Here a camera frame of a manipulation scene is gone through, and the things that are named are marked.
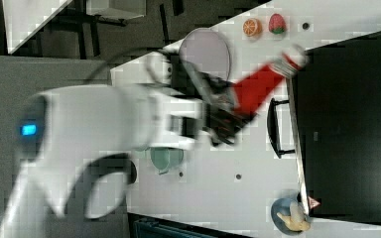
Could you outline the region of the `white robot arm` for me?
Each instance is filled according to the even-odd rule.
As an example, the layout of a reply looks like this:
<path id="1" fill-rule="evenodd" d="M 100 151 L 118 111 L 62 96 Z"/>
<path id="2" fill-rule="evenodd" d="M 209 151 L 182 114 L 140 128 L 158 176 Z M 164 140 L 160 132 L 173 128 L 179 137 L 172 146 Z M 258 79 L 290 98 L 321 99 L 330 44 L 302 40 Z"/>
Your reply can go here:
<path id="1" fill-rule="evenodd" d="M 173 65 L 168 83 L 66 86 L 25 101 L 0 238 L 45 238 L 50 213 L 93 220 L 114 211 L 130 182 L 125 153 L 189 151 L 203 131 L 232 143 L 250 118 L 235 112 L 231 84 L 182 59 Z"/>

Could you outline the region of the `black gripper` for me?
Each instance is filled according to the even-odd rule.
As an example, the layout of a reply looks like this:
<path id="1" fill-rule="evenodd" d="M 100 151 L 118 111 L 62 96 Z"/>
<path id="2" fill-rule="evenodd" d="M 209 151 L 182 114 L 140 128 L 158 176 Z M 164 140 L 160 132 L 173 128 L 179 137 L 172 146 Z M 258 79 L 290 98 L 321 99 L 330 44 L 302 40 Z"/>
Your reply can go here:
<path id="1" fill-rule="evenodd" d="M 213 147 L 234 145 L 236 134 L 254 118 L 234 112 L 237 105 L 233 83 L 199 71 L 194 63 L 171 57 L 171 88 L 187 98 L 203 102 L 202 129 L 209 133 Z"/>

